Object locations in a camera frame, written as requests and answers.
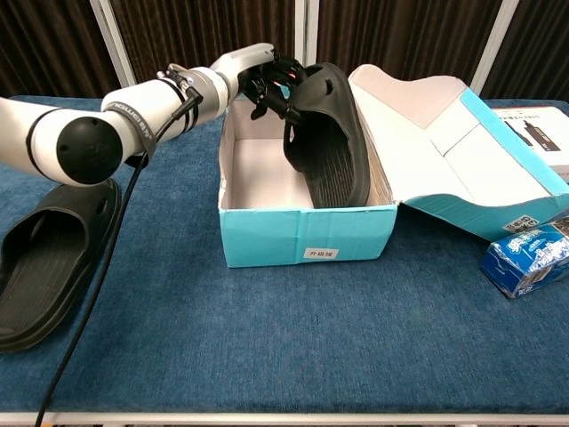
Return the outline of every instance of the blue tablecloth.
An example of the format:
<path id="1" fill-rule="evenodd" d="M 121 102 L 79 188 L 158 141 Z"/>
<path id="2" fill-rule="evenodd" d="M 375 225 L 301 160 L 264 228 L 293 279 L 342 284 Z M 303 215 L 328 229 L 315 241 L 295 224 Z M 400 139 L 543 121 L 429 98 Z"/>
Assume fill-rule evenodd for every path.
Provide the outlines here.
<path id="1" fill-rule="evenodd" d="M 486 242 L 426 214 L 402 207 L 376 261 L 228 269 L 221 124 L 142 174 L 52 410 L 569 413 L 569 282 L 508 300 L 478 268 Z M 53 185 L 0 167 L 0 237 Z M 37 410 L 76 319 L 0 356 L 0 411 Z"/>

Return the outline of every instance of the black slide sandal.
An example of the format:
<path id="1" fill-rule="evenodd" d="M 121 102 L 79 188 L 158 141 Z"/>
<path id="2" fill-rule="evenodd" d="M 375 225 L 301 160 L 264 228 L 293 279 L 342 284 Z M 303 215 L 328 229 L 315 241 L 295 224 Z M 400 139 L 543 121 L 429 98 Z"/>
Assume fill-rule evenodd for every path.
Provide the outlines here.
<path id="1" fill-rule="evenodd" d="M 314 207 L 365 206 L 371 185 L 369 160 L 349 81 L 333 64 L 316 64 L 305 71 L 309 77 L 290 98 L 304 122 L 286 123 L 284 154 L 304 175 Z"/>
<path id="2" fill-rule="evenodd" d="M 120 208 L 113 180 L 59 186 L 6 235 L 0 264 L 0 351 L 27 349 L 65 317 L 92 280 Z"/>

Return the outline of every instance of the dark curtain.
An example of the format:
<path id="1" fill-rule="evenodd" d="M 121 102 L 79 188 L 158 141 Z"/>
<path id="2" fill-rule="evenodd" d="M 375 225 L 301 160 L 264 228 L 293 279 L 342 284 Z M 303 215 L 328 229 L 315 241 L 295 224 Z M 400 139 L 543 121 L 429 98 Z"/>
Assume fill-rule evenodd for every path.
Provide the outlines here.
<path id="1" fill-rule="evenodd" d="M 192 68 L 249 44 L 272 43 L 293 55 L 293 0 L 113 0 L 137 80 L 170 62 Z"/>
<path id="2" fill-rule="evenodd" d="M 569 101 L 569 2 L 519 2 L 482 96 Z"/>
<path id="3" fill-rule="evenodd" d="M 89 0 L 0 1 L 0 96 L 100 97 L 118 87 Z"/>
<path id="4" fill-rule="evenodd" d="M 497 0 L 320 0 L 319 61 L 349 73 L 372 63 L 393 77 L 456 76 L 469 84 Z"/>

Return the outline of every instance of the small blue box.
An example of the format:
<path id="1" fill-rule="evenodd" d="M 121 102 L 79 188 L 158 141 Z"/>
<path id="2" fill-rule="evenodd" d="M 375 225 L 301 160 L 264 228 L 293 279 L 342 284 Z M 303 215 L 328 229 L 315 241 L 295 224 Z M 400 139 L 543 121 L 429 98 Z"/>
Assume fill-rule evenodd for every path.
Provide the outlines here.
<path id="1" fill-rule="evenodd" d="M 528 294 L 569 272 L 569 219 L 493 242 L 482 271 L 509 298 Z"/>

